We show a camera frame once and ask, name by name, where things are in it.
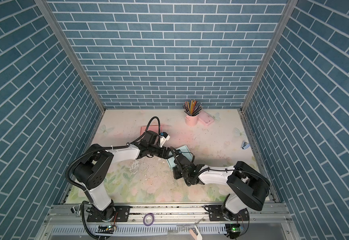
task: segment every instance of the black mounting plate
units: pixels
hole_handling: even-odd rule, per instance
[[[114,211],[114,214],[117,214],[116,216],[116,222],[127,222],[129,217],[129,211],[130,206],[114,206],[116,209]],[[102,222],[99,221],[94,215],[89,215],[87,222]]]
[[[224,215],[222,214],[221,206],[222,205],[206,205],[205,206],[205,208],[209,212],[209,221],[211,222],[226,221],[226,219],[224,218]],[[241,219],[241,217],[239,217],[239,215],[236,214],[235,217],[230,220],[237,221],[237,217],[239,217],[238,221],[247,221],[249,219],[249,214],[247,209],[240,210],[239,214],[242,216],[243,219]]]

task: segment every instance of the table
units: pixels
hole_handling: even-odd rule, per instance
[[[181,109],[106,110],[92,144],[121,146],[140,135],[153,116],[160,119],[162,130],[170,135],[164,146],[175,148],[187,145],[196,156],[195,164],[212,167],[235,165],[244,161],[258,170],[253,152],[249,147],[241,149],[248,141],[239,113],[235,109],[206,109],[215,121],[208,127],[200,122],[189,127]],[[175,180],[166,160],[144,157],[110,165],[105,178],[105,188],[117,203],[147,202],[221,202],[233,193],[227,185],[207,184],[188,187],[183,178]],[[85,194],[72,187],[66,204],[81,203]]]

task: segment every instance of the aluminum frame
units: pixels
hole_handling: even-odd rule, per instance
[[[129,205],[131,206],[129,219],[127,222],[117,223],[119,228],[126,227],[134,229],[136,227],[145,227],[143,225],[143,217],[147,213],[153,213],[155,220],[152,227],[177,227],[177,225],[194,224],[198,221],[199,227],[218,227],[225,223],[236,223],[236,221],[222,220],[218,222],[209,221],[208,212],[203,208],[208,204],[221,204],[220,202],[199,202],[199,203],[136,203],[136,204],[116,204],[116,205]],[[81,217],[76,217],[72,214],[70,209],[77,204],[63,204],[53,205],[49,215],[45,220],[45,224],[41,228],[37,235],[38,240],[48,240],[53,235],[86,235],[82,230]],[[273,201],[266,201],[262,211],[256,211],[249,209],[250,224],[256,223],[281,223],[285,232],[285,239],[298,240],[293,238],[291,226],[293,224],[292,218],[288,212],[287,206],[284,203],[274,203]],[[93,232],[99,225],[99,223],[87,223],[88,228]],[[157,235],[157,232],[149,232],[148,234],[136,232],[135,230],[125,231],[123,236],[142,236],[142,235]]]
[[[37,7],[40,9],[40,12],[44,16],[45,20],[48,22],[50,28],[52,29],[53,33],[55,34],[58,42],[61,44],[62,48],[64,49],[66,55],[72,62],[73,66],[75,67],[76,71],[81,77],[82,82],[87,87],[90,95],[95,100],[98,108],[102,113],[105,112],[105,106],[102,103],[100,97],[98,96],[95,88],[93,87],[92,83],[90,82],[90,79],[88,75],[86,74],[84,68],[82,67],[80,61],[78,60],[75,52],[73,51],[72,46],[70,45],[68,39],[66,38],[64,32],[61,29],[61,26],[58,24],[56,17],[52,13],[52,10],[50,9],[48,3],[46,0],[35,0],[35,3]]]
[[[281,38],[281,35],[285,29],[285,26],[289,21],[290,16],[292,15],[292,12],[294,10],[294,7],[297,4],[297,1],[298,0],[289,0],[282,12],[280,21],[277,24],[276,30],[273,33],[272,39],[270,40],[270,43],[265,51],[261,64],[258,67],[257,72],[253,78],[253,82],[249,87],[246,98],[244,99],[244,103],[242,104],[241,111],[243,112],[245,112],[245,110],[249,106],[250,100],[252,99],[253,94],[256,91],[258,84],[260,83],[260,80],[265,72],[265,69],[268,66],[270,57],[273,55],[273,52],[276,49],[277,43]]]
[[[257,162],[258,169],[260,170],[260,173],[264,175],[272,183],[272,178],[270,177],[270,174],[265,166],[264,160],[261,156],[260,149],[258,148],[257,141],[254,138],[253,131],[249,126],[248,118],[246,117],[246,114],[241,111],[239,111],[239,115],[241,118],[242,125],[244,126],[245,133],[248,137],[250,147],[252,148],[254,159]],[[273,201],[280,202],[280,198],[278,197],[276,189],[273,184],[270,185],[270,192],[272,193]]]

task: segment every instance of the pink phone case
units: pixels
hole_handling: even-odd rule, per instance
[[[207,114],[204,111],[201,111],[198,114],[199,117],[199,121],[204,124],[205,126],[209,126],[212,122],[214,122],[214,118],[212,118],[211,116],[209,116],[209,114]]]
[[[145,129],[146,129],[146,126],[141,126],[140,135],[143,134]],[[151,125],[151,126],[149,126],[148,131],[153,131],[153,132],[157,132],[158,133],[158,125]]]

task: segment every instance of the blue tile wallpaper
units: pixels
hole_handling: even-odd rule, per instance
[[[302,239],[349,240],[349,0],[299,0],[247,110]]]
[[[0,2],[0,239],[36,236],[99,116],[33,0]]]
[[[106,108],[239,108],[286,1],[48,3]]]

